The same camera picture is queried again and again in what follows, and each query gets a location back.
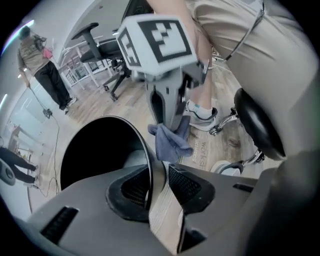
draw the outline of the towel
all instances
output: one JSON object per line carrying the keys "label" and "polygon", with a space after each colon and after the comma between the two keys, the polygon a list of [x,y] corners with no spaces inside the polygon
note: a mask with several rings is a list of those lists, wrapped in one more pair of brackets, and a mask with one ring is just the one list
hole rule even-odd
{"label": "towel", "polygon": [[158,160],[176,163],[180,156],[192,156],[193,149],[187,142],[189,123],[190,116],[184,115],[175,132],[170,131],[163,123],[148,125],[148,132],[155,135],[155,154]]}

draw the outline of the khaki pants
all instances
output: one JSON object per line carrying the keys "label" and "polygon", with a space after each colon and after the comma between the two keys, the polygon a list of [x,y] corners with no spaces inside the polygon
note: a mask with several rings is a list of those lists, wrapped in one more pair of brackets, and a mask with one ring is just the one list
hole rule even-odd
{"label": "khaki pants", "polygon": [[[239,0],[187,1],[198,29],[226,58],[255,21],[257,12]],[[318,56],[291,14],[266,1],[264,15],[227,65],[242,88],[264,109],[285,153],[320,145]]]}

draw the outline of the black pants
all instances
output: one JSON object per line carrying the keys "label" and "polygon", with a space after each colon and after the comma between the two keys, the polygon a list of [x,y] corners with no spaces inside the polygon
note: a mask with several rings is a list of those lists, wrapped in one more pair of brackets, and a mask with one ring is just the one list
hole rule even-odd
{"label": "black pants", "polygon": [[34,75],[51,98],[64,110],[71,101],[69,92],[62,81],[56,66],[50,61]]}
{"label": "black pants", "polygon": [[32,164],[28,163],[22,157],[17,156],[15,153],[11,152],[9,149],[5,147],[0,147],[0,158],[11,167],[15,178],[25,182],[25,183],[34,183],[35,178],[25,174],[24,172],[20,171],[16,166],[29,169],[31,171],[35,171],[36,167]]}

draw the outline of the black office chair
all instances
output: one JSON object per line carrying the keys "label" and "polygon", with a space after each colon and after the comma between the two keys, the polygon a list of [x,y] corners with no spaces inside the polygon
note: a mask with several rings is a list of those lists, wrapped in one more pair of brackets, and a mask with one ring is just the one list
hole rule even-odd
{"label": "black office chair", "polygon": [[214,126],[209,133],[215,136],[222,131],[226,124],[237,120],[241,121],[257,147],[254,155],[248,160],[232,163],[234,167],[239,168],[241,173],[245,166],[260,163],[265,159],[265,156],[275,161],[285,159],[286,154],[281,139],[269,117],[242,88],[235,93],[231,114]]}
{"label": "black office chair", "polygon": [[[130,0],[124,11],[121,21],[123,21],[128,16],[148,14],[152,12],[153,9],[150,7],[147,1]],[[102,61],[105,59],[111,60],[112,69],[114,71],[117,71],[117,73],[109,78],[105,83],[103,83],[103,87],[106,91],[109,91],[108,84],[116,80],[116,83],[110,92],[111,99],[115,102],[118,99],[115,91],[125,78],[130,77],[131,70],[128,69],[115,38],[102,40],[99,42],[99,46],[96,45],[96,42],[90,31],[97,26],[99,26],[99,24],[95,22],[81,28],[78,32],[75,33],[71,40],[83,36],[87,44],[89,45],[90,50],[85,52],[80,58],[83,63]]]}

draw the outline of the gray shirt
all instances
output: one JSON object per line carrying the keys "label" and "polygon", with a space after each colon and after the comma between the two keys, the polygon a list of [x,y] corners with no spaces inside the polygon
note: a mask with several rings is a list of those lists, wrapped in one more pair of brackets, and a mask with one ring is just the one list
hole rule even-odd
{"label": "gray shirt", "polygon": [[49,62],[39,50],[41,45],[36,45],[38,43],[35,36],[30,36],[21,42],[17,53],[18,68],[27,68],[33,76]]}

